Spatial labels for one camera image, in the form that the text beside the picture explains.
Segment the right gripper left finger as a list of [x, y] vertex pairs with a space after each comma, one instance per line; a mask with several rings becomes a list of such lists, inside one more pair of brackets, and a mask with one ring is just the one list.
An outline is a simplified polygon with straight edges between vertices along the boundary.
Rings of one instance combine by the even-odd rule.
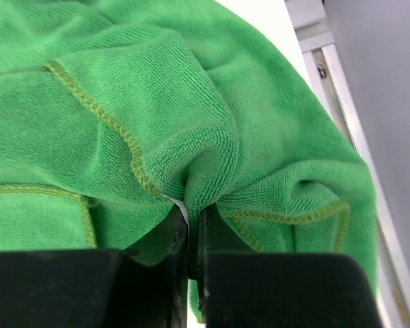
[[0, 327], [185, 327], [187, 211], [123, 250], [0, 252]]

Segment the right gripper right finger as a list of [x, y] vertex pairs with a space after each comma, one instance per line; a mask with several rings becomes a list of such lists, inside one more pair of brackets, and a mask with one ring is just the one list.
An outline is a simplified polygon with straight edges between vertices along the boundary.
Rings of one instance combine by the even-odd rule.
[[381, 326], [368, 280], [354, 259], [255, 251], [215, 206], [199, 215], [196, 263], [207, 327]]

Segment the green microfiber towel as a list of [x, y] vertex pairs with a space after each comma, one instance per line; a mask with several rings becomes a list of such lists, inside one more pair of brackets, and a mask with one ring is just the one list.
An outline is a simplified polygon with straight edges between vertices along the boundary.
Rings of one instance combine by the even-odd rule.
[[123, 250], [174, 205], [204, 325], [209, 206], [255, 251], [354, 259], [374, 297], [368, 167], [257, 29], [216, 1], [0, 1], [0, 252]]

